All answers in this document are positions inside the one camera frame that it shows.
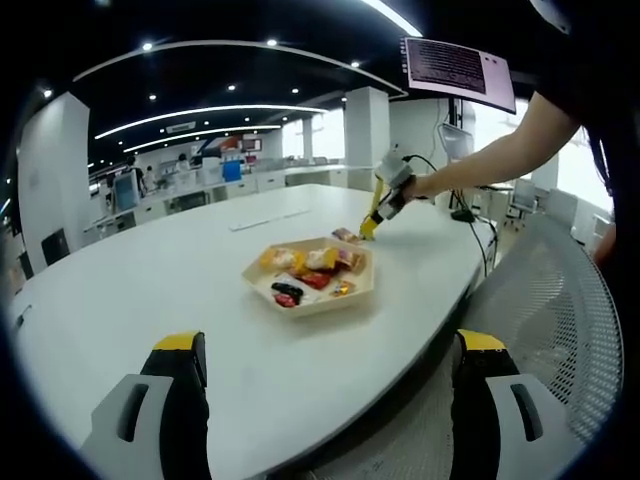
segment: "candy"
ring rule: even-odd
[[[343,242],[358,243],[360,241],[355,233],[351,233],[346,228],[338,228],[331,232],[331,235],[336,237],[338,240],[342,240]]]
[[[301,288],[294,287],[293,285],[287,285],[286,283],[275,282],[271,285],[271,289],[276,292],[289,295],[296,302],[296,305],[300,305],[300,299],[304,295]]]
[[[353,283],[347,282],[346,280],[342,280],[333,289],[333,292],[331,292],[331,296],[332,297],[343,297],[344,295],[347,295],[348,293],[351,293],[353,290],[355,290],[355,288],[356,288],[356,286]]]
[[[291,296],[284,293],[278,293],[277,295],[274,295],[273,298],[276,300],[278,305],[284,308],[292,308],[297,305],[296,301],[291,298]]]
[[[337,263],[343,265],[347,270],[355,270],[360,263],[362,255],[350,252],[348,250],[340,249],[338,253]]]
[[[298,270],[304,265],[305,254],[290,248],[269,248],[260,256],[263,268]]]
[[[331,281],[331,275],[327,273],[310,272],[299,277],[304,283],[316,290],[322,290]]]
[[[337,248],[312,250],[307,254],[304,266],[309,270],[333,270],[339,251]]]

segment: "hand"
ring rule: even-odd
[[[439,193],[442,191],[434,185],[432,175],[421,175],[414,178],[402,192],[406,202],[410,202],[416,197],[435,197]]]

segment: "white table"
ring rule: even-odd
[[[322,444],[412,365],[481,262],[467,224],[413,202],[367,244],[370,305],[291,320],[242,282],[269,244],[357,231],[370,201],[337,187],[274,190],[165,217],[47,268],[13,304],[14,316],[32,305],[17,339],[45,412],[79,447],[93,408],[158,340],[200,329],[214,478],[243,479]],[[306,213],[228,228],[296,211]],[[487,244],[488,229],[476,230]]]

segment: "snack package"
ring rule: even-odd
[[[300,275],[301,281],[309,285],[311,288],[315,288],[316,290],[322,290],[326,287],[331,281],[331,275],[328,273],[318,273],[318,272],[309,272],[303,275]]]
[[[305,254],[290,248],[269,248],[260,256],[263,268],[299,270],[304,265]]]
[[[362,260],[362,255],[350,252],[349,250],[340,249],[338,252],[337,263],[347,270],[355,270]]]
[[[277,290],[274,288],[274,285],[278,285],[281,290]],[[286,272],[279,273],[274,278],[274,283],[271,285],[271,289],[276,290],[276,293],[284,293],[287,295],[287,292],[282,290],[282,287],[291,287],[292,290],[289,290],[289,295],[291,296],[291,292],[295,292],[293,294],[294,300],[296,293],[299,291],[302,292],[302,295],[298,301],[298,305],[307,305],[309,303],[316,302],[319,298],[318,294],[309,288],[309,285],[301,282],[300,280],[292,277],[290,274]]]
[[[275,282],[271,285],[271,290],[275,291],[276,294],[284,293],[285,295],[289,295],[295,300],[296,305],[300,304],[300,299],[304,295],[304,291],[300,287],[295,287],[287,283]]]
[[[331,235],[343,242],[358,243],[360,241],[360,238],[355,233],[350,232],[346,228],[338,228],[331,232]]]
[[[297,305],[296,301],[291,296],[284,293],[278,293],[277,295],[274,295],[273,298],[278,305],[284,308],[292,308]]]
[[[321,248],[307,253],[304,266],[309,270],[333,270],[340,254],[337,248]]]
[[[333,289],[333,292],[331,292],[331,296],[332,297],[344,297],[345,295],[348,295],[349,293],[352,293],[355,289],[356,289],[355,284],[353,284],[351,282],[347,282],[346,280],[342,280]]]

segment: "hexagonal tray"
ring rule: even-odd
[[[260,296],[267,300],[272,308],[275,308],[288,317],[302,317],[313,313],[348,307],[350,305],[367,301],[373,294],[374,264],[373,253],[366,248],[362,248],[351,243],[341,242],[333,238],[324,237],[312,238],[310,240],[302,240],[299,242],[281,243],[278,245],[271,245],[267,248],[292,248],[295,250],[309,252],[311,250],[327,247],[337,247],[348,250],[353,253],[364,255],[364,258],[361,259],[355,272],[340,272],[332,278],[331,282],[322,290],[313,290],[309,287],[310,291],[318,294],[318,299],[313,303],[298,305],[293,308],[284,308],[278,305],[273,299],[271,284],[275,281],[275,277],[280,272],[265,270],[260,266],[260,257],[249,265],[244,272],[242,272],[242,277],[256,292],[258,292],[258,294],[260,294]],[[356,286],[354,292],[343,297],[331,296],[331,292],[335,288],[336,284],[341,280],[347,280],[353,283]]]

